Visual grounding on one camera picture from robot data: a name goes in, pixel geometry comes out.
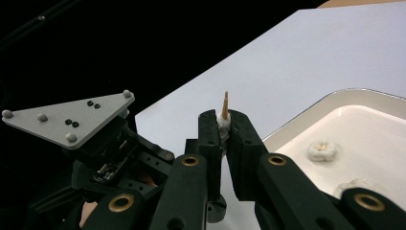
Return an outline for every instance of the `screw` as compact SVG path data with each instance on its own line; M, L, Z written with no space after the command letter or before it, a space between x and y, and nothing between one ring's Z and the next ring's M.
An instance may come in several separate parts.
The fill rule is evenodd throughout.
M1 115L2 115L4 118L7 118L7 119L12 118L12 117L14 116L14 115L12 114L12 112L9 111L9 110L3 110L3 112L1 112Z
M76 136L75 134L67 133L67 134L66 134L66 140L67 140L69 143L73 143L73 142L76 142L76 141L78 140L78 138L77 138L77 136Z
M131 98L131 92L129 90L125 90L123 92L123 95L124 95L125 98Z
M43 113L38 113L38 116L36 116L36 119L38 119L38 121L40 121L40 122L48 121L47 115L45 115Z

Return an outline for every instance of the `food piece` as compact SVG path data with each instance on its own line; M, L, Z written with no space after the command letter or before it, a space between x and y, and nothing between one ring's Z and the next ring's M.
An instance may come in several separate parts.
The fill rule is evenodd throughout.
M341 198L341 194L346 189L351 189L351 188L364 188L364 189L374 191L374 185L372 182L370 182L367 179L356 178L356 179L353 179L350 183L339 184L337 186L337 189L334 192L334 197Z
M337 153L335 143L328 140L316 140L307 148L307 154L312 161L332 161Z
M223 108L221 112L217 114L217 125L224 156L227 153L227 140L229 138L231 126L231 116L228 111L228 91L226 91L224 96Z

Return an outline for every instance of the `white plate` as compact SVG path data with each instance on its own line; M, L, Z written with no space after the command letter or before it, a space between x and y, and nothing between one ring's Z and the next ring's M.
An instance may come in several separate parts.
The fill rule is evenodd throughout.
M308 158L325 139L332 161ZM323 192L339 198L343 185L374 190L406 210L406 100L369 89L333 92L263 140L270 152L292 158Z

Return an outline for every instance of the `tray rim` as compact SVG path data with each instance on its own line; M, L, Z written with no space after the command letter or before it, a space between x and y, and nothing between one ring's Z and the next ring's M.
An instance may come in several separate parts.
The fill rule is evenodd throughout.
M276 152L334 109L347 105L363 105L406 120L406 98L368 88L347 88L325 95L262 142L269 152Z

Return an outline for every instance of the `white object in gripper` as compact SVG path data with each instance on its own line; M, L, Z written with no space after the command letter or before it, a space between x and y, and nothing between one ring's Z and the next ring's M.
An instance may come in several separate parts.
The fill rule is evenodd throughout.
M307 148L307 154L312 161L332 161L337 153L335 143L328 140L316 140Z
M229 138L229 131L231 125L230 113L227 114L227 119L224 119L222 113L217 114L218 133L220 134L221 145Z

